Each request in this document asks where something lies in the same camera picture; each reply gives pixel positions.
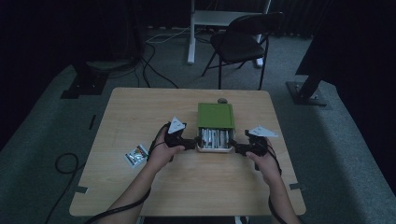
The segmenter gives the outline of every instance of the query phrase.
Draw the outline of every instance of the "wire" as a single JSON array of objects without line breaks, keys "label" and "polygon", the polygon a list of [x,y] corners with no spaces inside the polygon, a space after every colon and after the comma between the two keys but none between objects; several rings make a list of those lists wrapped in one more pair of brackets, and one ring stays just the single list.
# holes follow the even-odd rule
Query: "wire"
[{"label": "wire", "polygon": [[158,137],[160,136],[161,132],[162,132],[163,129],[166,128],[166,127],[167,127],[167,124],[164,124],[164,125],[161,127],[161,129],[157,132],[157,135],[155,135],[155,138],[154,138],[154,140],[152,141],[151,146],[149,147],[149,150],[148,150],[148,159],[147,159],[147,161],[149,161],[149,157],[151,156],[151,153],[152,153],[152,151],[154,150],[155,147],[159,146],[160,144],[166,144],[165,142],[161,142],[161,143],[155,145],[155,143],[157,142],[157,139],[158,139]]},{"label": "wire", "polygon": [[174,38],[174,37],[176,37],[176,36],[178,36],[178,35],[182,35],[182,34],[183,34],[185,31],[187,31],[189,28],[190,28],[190,26],[189,26],[189,27],[187,27],[187,28],[185,28],[184,30],[182,30],[180,33],[177,33],[177,34],[171,35],[169,38],[165,39],[164,41],[159,41],[159,42],[150,42],[150,40],[152,40],[152,39],[154,39],[154,38],[156,38],[156,37],[158,37],[158,36],[162,36],[162,35],[164,35],[164,36],[168,36],[168,35],[166,35],[166,34],[155,35],[155,36],[153,36],[152,38],[150,38],[150,39],[146,40],[146,43],[149,43],[149,44],[161,44],[161,43],[165,43],[166,41],[168,41],[168,40],[170,40],[170,39],[172,39],[172,38]]},{"label": "wire", "polygon": [[210,40],[207,40],[207,39],[204,39],[204,38],[201,38],[201,37],[198,37],[198,36],[196,36],[195,39],[198,42],[201,42],[201,43],[204,43],[204,44],[210,44]]},{"label": "wire", "polygon": [[[60,161],[63,157],[66,157],[66,156],[72,156],[72,157],[75,159],[75,166],[74,166],[74,169],[71,170],[71,171],[64,171],[64,170],[62,170],[61,168],[59,168],[59,161]],[[78,172],[80,169],[82,169],[84,166],[85,166],[85,162],[84,162],[82,165],[79,165],[78,156],[77,156],[76,154],[74,154],[74,153],[70,153],[70,152],[64,153],[64,154],[62,154],[61,156],[59,156],[59,157],[56,159],[56,162],[55,162],[55,169],[56,169],[59,173],[61,173],[61,174],[63,174],[63,175],[70,175],[70,174],[71,174],[72,176],[70,177],[69,183],[67,184],[66,188],[64,189],[64,192],[63,192],[63,193],[61,194],[61,196],[58,198],[58,200],[56,201],[55,205],[53,205],[52,208],[50,209],[49,214],[48,214],[48,216],[47,216],[47,219],[46,219],[45,223],[49,223],[50,217],[52,216],[52,213],[53,213],[53,211],[55,210],[56,206],[57,206],[58,203],[61,201],[62,197],[66,194],[66,192],[70,189],[70,186],[71,186],[71,184],[73,183],[73,180],[74,180],[74,178],[76,177],[77,172]]]},{"label": "wire", "polygon": [[136,73],[136,69],[134,70],[134,76],[135,76],[136,79],[137,79],[137,87],[139,88],[139,87],[140,87],[140,79],[139,79],[139,76],[138,76],[137,73]]},{"label": "wire", "polygon": [[142,61],[145,62],[145,65],[144,65],[144,67],[143,67],[143,79],[145,79],[145,81],[146,81],[148,87],[151,88],[150,85],[149,85],[149,80],[148,80],[147,75],[146,75],[146,67],[147,67],[147,66],[148,66],[149,68],[151,68],[151,70],[152,70],[154,73],[156,73],[158,76],[160,76],[160,77],[162,77],[163,79],[169,81],[172,85],[174,85],[177,89],[179,89],[178,85],[177,85],[175,82],[173,82],[171,79],[169,79],[169,78],[165,77],[164,75],[160,74],[159,72],[157,72],[157,70],[155,70],[155,69],[151,66],[151,64],[149,64],[149,62],[151,61],[151,59],[154,57],[154,54],[155,54],[155,47],[152,46],[152,45],[150,45],[149,43],[148,43],[148,46],[152,47],[152,49],[153,49],[153,52],[152,52],[151,56],[149,57],[149,59],[148,59],[147,61],[142,57]]},{"label": "wire", "polygon": [[143,198],[139,199],[139,201],[137,201],[135,203],[130,203],[130,204],[125,205],[123,207],[118,207],[118,208],[114,208],[114,209],[111,209],[111,210],[107,210],[107,211],[105,211],[103,213],[100,213],[100,214],[94,216],[94,217],[91,217],[90,219],[88,219],[88,221],[86,221],[84,223],[85,224],[90,224],[90,223],[93,223],[94,221],[96,221],[96,220],[98,220],[98,219],[100,219],[102,217],[108,217],[108,216],[111,216],[113,214],[116,214],[116,213],[119,213],[119,212],[123,212],[123,211],[128,210],[128,209],[132,209],[132,208],[138,206],[139,204],[143,203],[149,197],[150,192],[151,192],[151,188],[148,189],[148,192],[143,196]]},{"label": "wire", "polygon": [[268,197],[268,206],[270,207],[271,213],[273,214],[273,216],[276,218],[276,220],[277,220],[279,223],[281,223],[281,224],[288,224],[285,220],[283,220],[282,217],[280,217],[280,216],[277,214],[277,212],[276,212],[274,206],[272,205],[271,196]]},{"label": "wire", "polygon": [[131,70],[132,68],[135,68],[138,63],[139,63],[138,58],[135,58],[135,59],[131,59],[128,63],[122,64],[122,65],[118,65],[118,66],[115,66],[115,67],[112,67],[112,68],[98,68],[98,67],[95,67],[93,65],[89,65],[89,67],[93,71],[112,73],[112,72]]},{"label": "wire", "polygon": [[116,78],[120,78],[120,77],[126,77],[126,76],[132,74],[133,72],[136,74],[136,69],[137,69],[138,67],[139,67],[139,63],[134,67],[134,70],[129,71],[129,72],[123,74],[123,75],[119,75],[119,76],[117,76],[117,77],[109,77],[108,79],[116,79]]}]

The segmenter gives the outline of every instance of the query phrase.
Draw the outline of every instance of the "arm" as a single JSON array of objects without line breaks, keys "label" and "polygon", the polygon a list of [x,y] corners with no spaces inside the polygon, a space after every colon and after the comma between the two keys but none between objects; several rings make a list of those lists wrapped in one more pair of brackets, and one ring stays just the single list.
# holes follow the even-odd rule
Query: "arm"
[{"label": "arm", "polygon": [[[266,153],[263,157],[259,157],[252,152],[247,152],[247,156],[258,164],[265,183],[270,187],[271,202],[277,214],[288,224],[300,223],[291,206],[288,192],[277,170],[274,158],[269,153]],[[274,216],[272,220],[273,223],[278,223]]]},{"label": "arm", "polygon": [[[164,143],[165,132],[167,129],[163,129],[162,133],[156,141],[155,150],[152,151],[150,159],[136,176],[131,185],[121,194],[121,196],[108,208],[118,208],[124,205],[137,202],[142,199],[143,196],[148,192],[154,181],[155,175],[161,171],[161,169],[169,162],[173,155],[184,147],[168,147]],[[110,223],[136,223],[139,217],[140,211],[142,210],[143,204],[138,205],[132,209],[108,216],[103,217],[99,220],[100,224],[110,224]]]}]

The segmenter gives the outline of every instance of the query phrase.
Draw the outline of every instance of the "hand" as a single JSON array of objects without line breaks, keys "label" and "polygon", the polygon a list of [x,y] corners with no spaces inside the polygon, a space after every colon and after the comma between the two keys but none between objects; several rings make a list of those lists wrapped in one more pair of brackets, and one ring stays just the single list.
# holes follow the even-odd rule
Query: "hand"
[{"label": "hand", "polygon": [[164,128],[155,142],[155,148],[152,150],[148,163],[146,164],[155,173],[160,170],[171,160],[179,151],[184,150],[183,146],[169,147],[164,142],[165,134],[168,128]]},{"label": "hand", "polygon": [[[269,149],[271,150],[271,142],[268,140],[268,138],[266,138],[266,140],[269,145]],[[259,166],[259,169],[262,172],[262,178],[267,185],[270,185],[273,181],[276,181],[280,178],[276,161],[269,153],[265,153],[264,156],[259,157],[253,152],[247,152],[247,157],[253,160]]]}]

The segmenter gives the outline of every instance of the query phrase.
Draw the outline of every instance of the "white desk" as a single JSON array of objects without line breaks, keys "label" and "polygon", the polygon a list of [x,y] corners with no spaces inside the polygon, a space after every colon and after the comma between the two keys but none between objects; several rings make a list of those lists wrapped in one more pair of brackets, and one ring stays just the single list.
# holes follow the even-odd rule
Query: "white desk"
[{"label": "white desk", "polygon": [[[268,8],[271,4],[271,0],[267,0],[262,13],[267,13]],[[231,12],[231,11],[204,11],[195,10],[195,0],[191,0],[191,36],[190,36],[190,46],[189,46],[189,58],[187,60],[188,64],[194,63],[195,57],[195,25],[216,25],[216,26],[228,26],[231,21],[238,17],[246,15],[257,15],[261,13],[254,12]],[[262,66],[262,59],[257,61],[258,66]]]}]

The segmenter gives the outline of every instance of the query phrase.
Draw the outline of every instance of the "wrist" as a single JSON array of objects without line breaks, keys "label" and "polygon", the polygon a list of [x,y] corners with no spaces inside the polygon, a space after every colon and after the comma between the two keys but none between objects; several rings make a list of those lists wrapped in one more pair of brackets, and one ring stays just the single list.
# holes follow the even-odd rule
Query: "wrist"
[{"label": "wrist", "polygon": [[156,175],[158,172],[161,171],[161,168],[156,166],[155,164],[152,164],[151,162],[146,163],[146,165],[143,167],[143,170],[145,173],[148,175]]},{"label": "wrist", "polygon": [[266,179],[267,179],[267,184],[270,188],[283,185],[283,179],[280,175],[267,176]]}]

